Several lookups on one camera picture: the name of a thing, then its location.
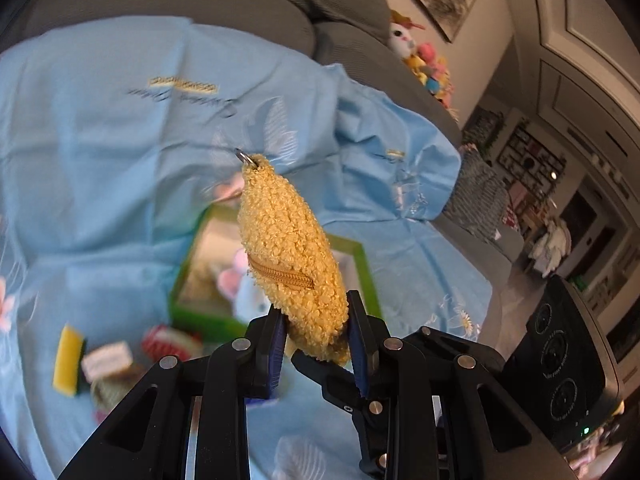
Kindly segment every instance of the zipper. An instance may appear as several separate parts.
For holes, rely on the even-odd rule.
[[[259,263],[249,255],[247,255],[247,257],[249,259],[249,266],[265,278],[292,288],[314,288],[314,280],[302,272],[283,270],[276,266]]]

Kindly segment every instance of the pink flower pattern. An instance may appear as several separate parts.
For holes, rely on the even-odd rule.
[[[11,330],[11,320],[9,313],[14,309],[15,296],[6,295],[6,280],[0,276],[0,331],[9,332]]]

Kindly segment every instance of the floor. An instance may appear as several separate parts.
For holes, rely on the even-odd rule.
[[[525,325],[542,297],[546,280],[532,270],[525,273],[528,258],[522,256],[511,269],[507,286],[500,294],[502,326],[495,349],[505,358],[513,353],[525,335]]]

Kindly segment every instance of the plush toy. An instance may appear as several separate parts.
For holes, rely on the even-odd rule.
[[[450,81],[447,59],[437,56],[431,43],[416,45],[409,32],[411,28],[424,27],[412,22],[407,16],[391,11],[391,26],[388,47],[411,69],[426,89],[442,103],[458,120],[457,113],[451,108],[451,95],[454,87]]]
[[[391,23],[388,47],[411,69],[420,83],[427,83],[428,77],[422,71],[426,63],[416,54],[414,38],[407,28],[399,23]]]

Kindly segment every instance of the embroidered flower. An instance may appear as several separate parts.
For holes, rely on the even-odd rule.
[[[462,325],[462,328],[465,330],[465,336],[471,337],[475,326],[473,321],[471,321],[471,316],[469,316],[465,310],[460,310],[460,325]]]
[[[435,314],[431,314],[431,317],[425,322],[423,323],[423,326],[436,326],[436,324],[438,324],[439,322],[439,318],[438,316],[436,316]]]
[[[11,330],[11,320],[9,320],[9,313],[14,309],[15,296],[7,296],[6,294],[6,280],[4,276],[0,276],[0,330],[2,332],[9,332]]]

